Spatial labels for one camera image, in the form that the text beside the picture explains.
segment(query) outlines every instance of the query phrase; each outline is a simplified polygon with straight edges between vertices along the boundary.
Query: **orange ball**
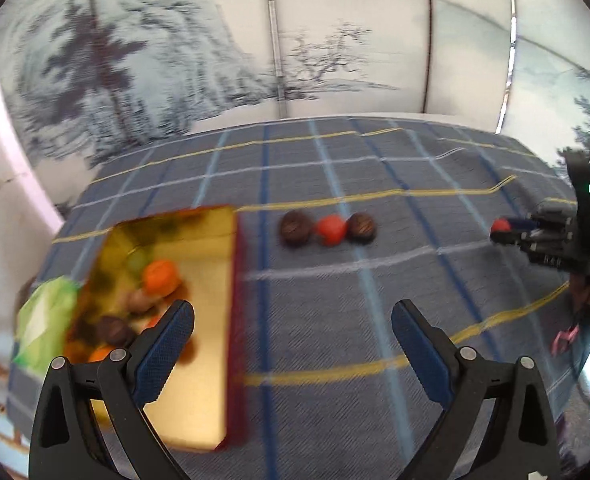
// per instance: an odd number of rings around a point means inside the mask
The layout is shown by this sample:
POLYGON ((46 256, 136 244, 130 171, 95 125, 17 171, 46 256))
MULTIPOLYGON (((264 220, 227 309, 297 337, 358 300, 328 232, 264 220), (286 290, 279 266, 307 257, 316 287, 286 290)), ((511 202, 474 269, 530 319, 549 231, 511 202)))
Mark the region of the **orange ball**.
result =
POLYGON ((170 260, 157 260, 146 266, 141 275, 144 292, 150 298, 163 298, 180 285, 177 266, 170 260))
POLYGON ((77 363, 85 363, 87 361, 88 352, 90 349, 82 341, 68 341, 64 345, 63 355, 68 357, 68 360, 76 365, 77 363))
POLYGON ((188 290, 188 285, 185 282, 179 284, 179 286, 164 298, 164 303, 167 306, 171 306, 175 300, 186 300, 190 297, 190 290, 188 290))
POLYGON ((325 246, 335 246, 342 243, 346 236, 346 221, 339 215, 328 215, 317 222, 317 234, 325 246))

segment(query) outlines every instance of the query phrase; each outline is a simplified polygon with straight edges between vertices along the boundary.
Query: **chocolate ball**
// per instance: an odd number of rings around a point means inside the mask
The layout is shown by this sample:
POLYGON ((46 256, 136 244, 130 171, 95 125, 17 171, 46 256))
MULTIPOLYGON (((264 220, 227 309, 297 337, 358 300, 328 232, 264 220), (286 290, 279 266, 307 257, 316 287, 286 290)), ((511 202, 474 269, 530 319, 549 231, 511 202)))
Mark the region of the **chocolate ball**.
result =
POLYGON ((288 211, 280 221, 280 239, 287 247, 296 248, 310 241, 315 223, 303 211, 288 211))
POLYGON ((348 218, 346 237, 351 242, 369 244, 377 236, 377 224, 367 213, 355 213, 348 218))
POLYGON ((79 340, 90 346, 97 346, 97 331, 85 317, 77 319, 68 331, 68 341, 79 340))
POLYGON ((126 298, 126 310, 129 312, 143 314, 153 306, 155 306, 155 300, 149 298, 141 288, 134 290, 126 298))
POLYGON ((115 347, 128 346, 137 336, 128 323, 116 316, 101 316, 96 329, 99 339, 115 347))

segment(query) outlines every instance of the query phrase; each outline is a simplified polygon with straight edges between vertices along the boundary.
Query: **blue grid mat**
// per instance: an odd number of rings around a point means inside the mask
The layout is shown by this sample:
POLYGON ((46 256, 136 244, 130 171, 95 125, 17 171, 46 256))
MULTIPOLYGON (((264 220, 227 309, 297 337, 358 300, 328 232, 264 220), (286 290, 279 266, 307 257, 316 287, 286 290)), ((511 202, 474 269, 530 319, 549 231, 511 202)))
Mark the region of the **blue grid mat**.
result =
MULTIPOLYGON (((554 414, 563 408, 572 383, 568 363, 551 358, 547 347, 568 325, 568 298, 539 300, 564 278, 488 243, 494 218, 523 214, 546 198, 574 194, 507 137, 387 118, 230 128, 105 164, 38 281, 62 274, 83 280, 117 222, 200 204, 238 205, 248 242, 249 441, 216 454, 175 456, 197 479, 363 479, 373 471, 391 478, 439 415, 411 369, 400 365, 390 311, 401 298, 411 298, 451 336, 535 304, 529 316, 472 333, 467 344, 486 358, 533 356, 554 414), (487 192, 465 191, 471 189, 487 192), (315 218, 367 211, 379 235, 365 248, 286 250, 276 231, 290 202, 315 218)), ((24 382, 11 381, 9 414, 25 426, 34 400, 20 398, 22 388, 13 391, 24 382)), ((108 439, 128 471, 123 451, 108 439)))

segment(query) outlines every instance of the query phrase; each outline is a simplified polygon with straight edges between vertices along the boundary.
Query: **gold tray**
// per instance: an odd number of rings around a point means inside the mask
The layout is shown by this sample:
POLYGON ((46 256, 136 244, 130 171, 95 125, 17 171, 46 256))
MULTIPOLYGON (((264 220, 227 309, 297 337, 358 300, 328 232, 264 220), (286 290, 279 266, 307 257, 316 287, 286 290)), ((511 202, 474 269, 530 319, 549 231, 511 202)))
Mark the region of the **gold tray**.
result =
MULTIPOLYGON (((120 315, 120 294, 139 286, 128 270, 134 250, 177 264, 188 288, 182 299, 195 310, 194 353, 187 364, 174 366, 158 400, 144 407, 168 446, 214 450, 226 437, 236 234, 236 213, 229 206, 122 222, 108 234, 80 292, 78 311, 89 320, 120 315)), ((108 422, 104 403, 94 400, 93 406, 99 422, 108 422)))

